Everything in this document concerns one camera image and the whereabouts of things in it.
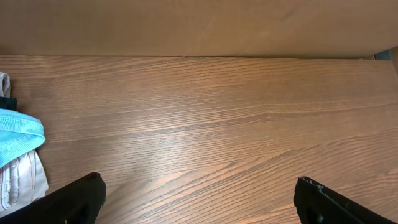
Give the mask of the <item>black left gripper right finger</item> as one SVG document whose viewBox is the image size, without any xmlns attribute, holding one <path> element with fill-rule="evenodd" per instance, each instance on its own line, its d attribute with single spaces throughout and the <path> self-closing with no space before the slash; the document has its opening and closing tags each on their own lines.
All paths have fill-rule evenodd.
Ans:
<svg viewBox="0 0 398 224">
<path fill-rule="evenodd" d="M 294 205 L 305 224 L 396 224 L 306 176 L 297 179 Z"/>
</svg>

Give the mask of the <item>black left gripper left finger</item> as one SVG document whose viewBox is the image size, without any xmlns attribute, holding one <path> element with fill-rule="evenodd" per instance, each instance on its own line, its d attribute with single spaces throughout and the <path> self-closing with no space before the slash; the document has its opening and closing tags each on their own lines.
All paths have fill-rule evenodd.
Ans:
<svg viewBox="0 0 398 224">
<path fill-rule="evenodd" d="M 94 223 L 106 201 L 106 183 L 92 172 L 1 218 L 1 224 Z"/>
</svg>

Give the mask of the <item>beige folded garment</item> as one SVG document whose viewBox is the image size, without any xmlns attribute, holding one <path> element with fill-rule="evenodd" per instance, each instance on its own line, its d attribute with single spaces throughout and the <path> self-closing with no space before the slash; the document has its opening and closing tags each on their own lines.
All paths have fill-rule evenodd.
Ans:
<svg viewBox="0 0 398 224">
<path fill-rule="evenodd" d="M 1 96 L 11 98 L 11 81 L 1 73 Z M 36 149 L 1 167 L 1 216 L 44 197 L 49 185 Z"/>
</svg>

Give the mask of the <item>light blue printed t-shirt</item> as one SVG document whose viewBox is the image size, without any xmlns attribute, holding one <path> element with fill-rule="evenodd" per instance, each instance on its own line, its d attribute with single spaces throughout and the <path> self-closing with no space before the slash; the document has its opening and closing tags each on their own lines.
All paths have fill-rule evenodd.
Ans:
<svg viewBox="0 0 398 224">
<path fill-rule="evenodd" d="M 1 167 L 44 142 L 44 126 L 39 119 L 1 109 Z"/>
</svg>

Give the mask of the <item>black folded garment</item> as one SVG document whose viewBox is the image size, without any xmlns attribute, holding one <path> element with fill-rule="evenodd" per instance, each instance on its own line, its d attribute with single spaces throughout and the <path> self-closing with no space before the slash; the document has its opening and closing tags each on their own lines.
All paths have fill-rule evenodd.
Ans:
<svg viewBox="0 0 398 224">
<path fill-rule="evenodd" d="M 15 98 L 0 97 L 0 109 L 17 110 L 17 100 Z"/>
</svg>

